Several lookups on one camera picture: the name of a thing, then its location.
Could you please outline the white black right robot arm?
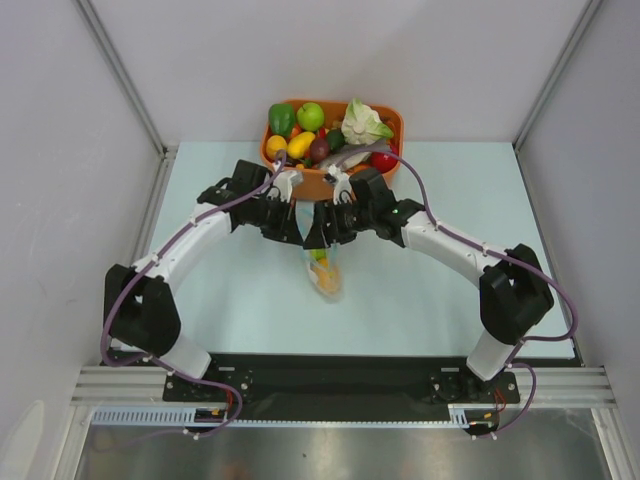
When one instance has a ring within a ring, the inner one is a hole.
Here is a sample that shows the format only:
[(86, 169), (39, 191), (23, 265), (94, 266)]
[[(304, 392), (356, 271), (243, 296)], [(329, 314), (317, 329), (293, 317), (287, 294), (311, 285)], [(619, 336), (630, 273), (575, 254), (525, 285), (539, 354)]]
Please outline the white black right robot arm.
[(346, 244), (363, 231), (427, 255), (467, 279), (479, 291), (483, 331), (466, 360), (463, 393), (484, 401), (497, 389), (496, 375), (526, 334), (553, 307), (535, 252), (524, 244), (492, 254), (488, 247), (432, 218), (424, 205), (399, 200), (382, 175), (365, 169), (348, 175), (332, 166), (324, 175), (330, 199), (314, 206), (307, 250)]

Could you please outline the orange fake orange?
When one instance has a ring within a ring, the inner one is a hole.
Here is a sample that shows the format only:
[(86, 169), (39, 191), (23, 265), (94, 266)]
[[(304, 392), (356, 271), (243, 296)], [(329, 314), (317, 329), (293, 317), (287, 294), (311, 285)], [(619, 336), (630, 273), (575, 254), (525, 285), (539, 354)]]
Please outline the orange fake orange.
[(318, 290), (326, 295), (338, 294), (342, 288), (342, 278), (337, 267), (320, 265), (315, 268), (317, 280), (315, 282)]

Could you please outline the clear zip top bag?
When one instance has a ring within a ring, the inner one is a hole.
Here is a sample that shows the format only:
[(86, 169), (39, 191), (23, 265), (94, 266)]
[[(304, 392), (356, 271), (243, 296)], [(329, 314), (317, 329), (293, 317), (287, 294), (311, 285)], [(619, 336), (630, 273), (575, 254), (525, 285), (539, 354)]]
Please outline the clear zip top bag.
[[(303, 238), (313, 226), (314, 204), (308, 201), (296, 203), (296, 222)], [(301, 250), (301, 258), (307, 276), (315, 291), (326, 302), (336, 303), (343, 296), (343, 278), (335, 245), (311, 250)]]

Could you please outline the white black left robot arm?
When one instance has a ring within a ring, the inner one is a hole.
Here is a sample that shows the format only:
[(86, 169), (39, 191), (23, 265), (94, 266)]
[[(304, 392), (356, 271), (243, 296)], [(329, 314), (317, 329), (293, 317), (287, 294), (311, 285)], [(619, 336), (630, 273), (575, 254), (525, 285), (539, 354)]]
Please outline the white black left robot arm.
[(245, 160), (232, 176), (204, 190), (189, 219), (164, 245), (125, 267), (116, 264), (105, 277), (105, 319), (101, 337), (103, 360), (116, 339), (180, 373), (185, 388), (199, 400), (214, 397), (219, 374), (209, 369), (210, 354), (183, 331), (174, 295), (200, 258), (216, 242), (242, 225), (252, 225), (278, 241), (298, 244), (293, 219), (293, 191), (302, 184), (301, 171), (276, 169)]

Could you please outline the light green fake fruit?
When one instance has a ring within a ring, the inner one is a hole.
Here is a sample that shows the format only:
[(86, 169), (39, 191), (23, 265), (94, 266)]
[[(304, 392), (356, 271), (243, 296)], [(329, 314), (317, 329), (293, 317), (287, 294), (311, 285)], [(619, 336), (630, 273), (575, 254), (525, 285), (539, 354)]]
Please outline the light green fake fruit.
[(328, 251), (326, 249), (312, 249), (311, 256), (315, 262), (320, 262), (327, 259)]

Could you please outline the grey fake fish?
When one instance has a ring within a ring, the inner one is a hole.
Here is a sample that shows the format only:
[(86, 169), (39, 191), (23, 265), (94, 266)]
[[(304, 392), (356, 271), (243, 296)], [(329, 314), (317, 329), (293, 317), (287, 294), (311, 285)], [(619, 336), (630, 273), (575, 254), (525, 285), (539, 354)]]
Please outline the grey fake fish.
[(376, 141), (370, 145), (345, 145), (337, 153), (329, 155), (318, 165), (318, 170), (327, 171), (330, 166), (337, 166), (347, 171), (366, 161), (373, 153), (389, 153), (392, 148), (385, 141)]

